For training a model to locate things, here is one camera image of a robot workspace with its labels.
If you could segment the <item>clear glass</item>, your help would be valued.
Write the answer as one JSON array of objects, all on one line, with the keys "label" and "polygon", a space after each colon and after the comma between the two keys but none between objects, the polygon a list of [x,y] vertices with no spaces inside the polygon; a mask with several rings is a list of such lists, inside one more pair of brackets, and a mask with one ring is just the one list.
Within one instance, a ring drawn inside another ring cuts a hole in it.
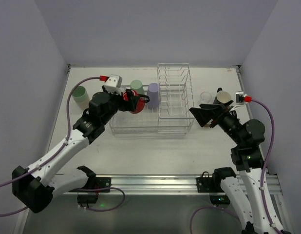
[{"label": "clear glass", "polygon": [[200,94],[200,104],[211,104],[212,95],[209,92],[202,92]]}]

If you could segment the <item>cream and brown cup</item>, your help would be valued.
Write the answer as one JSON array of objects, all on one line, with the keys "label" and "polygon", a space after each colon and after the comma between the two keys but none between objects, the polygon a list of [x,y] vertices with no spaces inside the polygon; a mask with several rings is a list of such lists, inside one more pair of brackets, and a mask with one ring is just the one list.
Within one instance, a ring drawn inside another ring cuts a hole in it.
[{"label": "cream and brown cup", "polygon": [[212,126],[211,123],[210,124],[206,124],[205,127],[207,127],[207,128],[213,128],[213,126]]}]

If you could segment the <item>light green cup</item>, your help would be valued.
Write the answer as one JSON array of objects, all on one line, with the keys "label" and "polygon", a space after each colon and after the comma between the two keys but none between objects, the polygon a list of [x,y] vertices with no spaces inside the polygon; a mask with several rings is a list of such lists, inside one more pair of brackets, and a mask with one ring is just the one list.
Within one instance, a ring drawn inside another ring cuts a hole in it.
[{"label": "light green cup", "polygon": [[82,103],[89,100],[89,95],[84,86],[77,86],[72,92],[72,97],[76,103]]}]

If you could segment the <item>red mug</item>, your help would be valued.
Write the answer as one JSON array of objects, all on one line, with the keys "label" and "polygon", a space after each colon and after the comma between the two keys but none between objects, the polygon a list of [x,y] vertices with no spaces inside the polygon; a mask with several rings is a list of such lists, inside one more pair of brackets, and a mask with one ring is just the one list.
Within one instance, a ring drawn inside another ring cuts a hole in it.
[{"label": "red mug", "polygon": [[123,93],[123,99],[126,102],[131,102],[134,106],[134,110],[129,110],[132,114],[140,113],[144,108],[145,104],[150,101],[150,97],[144,94],[139,94],[136,90],[127,89]]}]

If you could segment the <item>black mug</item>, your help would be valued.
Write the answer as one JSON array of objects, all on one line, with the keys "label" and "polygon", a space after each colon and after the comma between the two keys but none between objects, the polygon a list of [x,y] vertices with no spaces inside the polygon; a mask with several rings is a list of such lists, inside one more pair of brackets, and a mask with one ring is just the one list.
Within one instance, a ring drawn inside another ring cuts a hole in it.
[{"label": "black mug", "polygon": [[214,104],[227,103],[232,100],[230,93],[223,91],[222,88],[217,89]]}]

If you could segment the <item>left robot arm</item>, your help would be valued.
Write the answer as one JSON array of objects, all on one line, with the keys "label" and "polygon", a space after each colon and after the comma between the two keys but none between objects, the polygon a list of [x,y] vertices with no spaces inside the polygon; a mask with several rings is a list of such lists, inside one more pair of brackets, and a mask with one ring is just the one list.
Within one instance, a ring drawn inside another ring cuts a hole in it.
[{"label": "left robot arm", "polygon": [[118,111],[134,112],[140,96],[127,89],[123,94],[106,91],[94,94],[89,107],[73,125],[66,138],[40,161],[27,168],[18,166],[12,172],[12,193],[32,212],[39,213],[51,202],[55,189],[50,185],[55,174],[78,152],[90,145],[105,130]]}]

